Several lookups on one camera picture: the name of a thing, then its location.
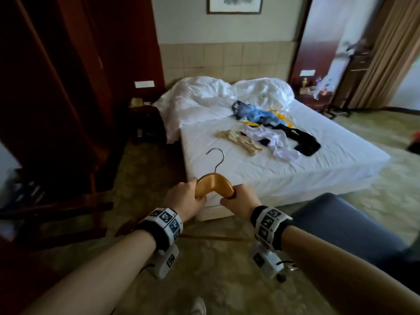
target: wrist tracker band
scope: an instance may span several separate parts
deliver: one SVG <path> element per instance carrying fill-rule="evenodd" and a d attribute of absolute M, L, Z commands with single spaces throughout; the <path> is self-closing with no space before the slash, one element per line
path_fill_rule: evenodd
<path fill-rule="evenodd" d="M 258 206 L 251 215 L 255 238 L 271 251 L 281 250 L 281 234 L 292 225 L 292 218 L 279 209 Z"/>
<path fill-rule="evenodd" d="M 169 208 L 156 208 L 135 230 L 149 232 L 156 241 L 156 251 L 166 251 L 181 234 L 184 226 L 178 214 Z"/>

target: cable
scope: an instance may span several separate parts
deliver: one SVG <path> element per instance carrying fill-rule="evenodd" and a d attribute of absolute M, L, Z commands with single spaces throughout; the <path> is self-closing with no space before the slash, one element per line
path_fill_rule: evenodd
<path fill-rule="evenodd" d="M 276 265 L 280 265 L 282 263 L 291 263 L 291 264 L 294 264 L 293 261 L 280 261 L 280 262 L 276 263 Z"/>
<path fill-rule="evenodd" d="M 154 264 L 148 264 L 148 265 L 145 265 L 141 270 L 140 270 L 140 272 L 139 272 L 139 274 L 141 273 L 141 272 L 143 272 L 146 268 L 148 268 L 149 266 L 151 266 L 151 267 L 153 267 L 153 266 L 155 266 Z"/>

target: tiled wall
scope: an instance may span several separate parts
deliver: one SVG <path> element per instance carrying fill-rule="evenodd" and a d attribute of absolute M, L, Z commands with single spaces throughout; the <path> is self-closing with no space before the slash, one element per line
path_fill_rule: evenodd
<path fill-rule="evenodd" d="M 166 87 L 184 77 L 210 76 L 235 83 L 276 77 L 287 80 L 296 42 L 161 44 Z"/>

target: metal hanger hook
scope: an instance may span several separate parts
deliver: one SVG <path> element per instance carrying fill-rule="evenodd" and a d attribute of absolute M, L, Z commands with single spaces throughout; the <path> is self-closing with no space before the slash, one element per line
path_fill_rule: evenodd
<path fill-rule="evenodd" d="M 220 149 L 220 148 L 212 148 L 212 149 L 210 149 L 208 152 L 206 152 L 206 154 L 209 154 L 209 152 L 211 152 L 212 150 L 214 150 L 214 149 L 217 149 L 217 150 L 220 150 L 221 152 L 222 152 L 222 155 L 223 155 L 223 158 L 222 158 L 222 161 L 220 161 L 217 165 L 216 165 L 216 167 L 214 168 L 214 173 L 216 173 L 216 169 L 217 169 L 217 167 L 223 162 L 223 160 L 225 160 L 225 153 L 223 152 L 223 150 L 222 149 Z"/>

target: forearm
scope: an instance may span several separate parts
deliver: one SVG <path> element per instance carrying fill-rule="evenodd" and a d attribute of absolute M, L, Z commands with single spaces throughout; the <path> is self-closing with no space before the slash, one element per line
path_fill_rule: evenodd
<path fill-rule="evenodd" d="M 377 267 L 296 227 L 281 246 L 341 314 L 419 314 L 420 297 Z"/>
<path fill-rule="evenodd" d="M 149 233 L 131 233 L 73 271 L 24 313 L 109 315 L 155 247 Z"/>

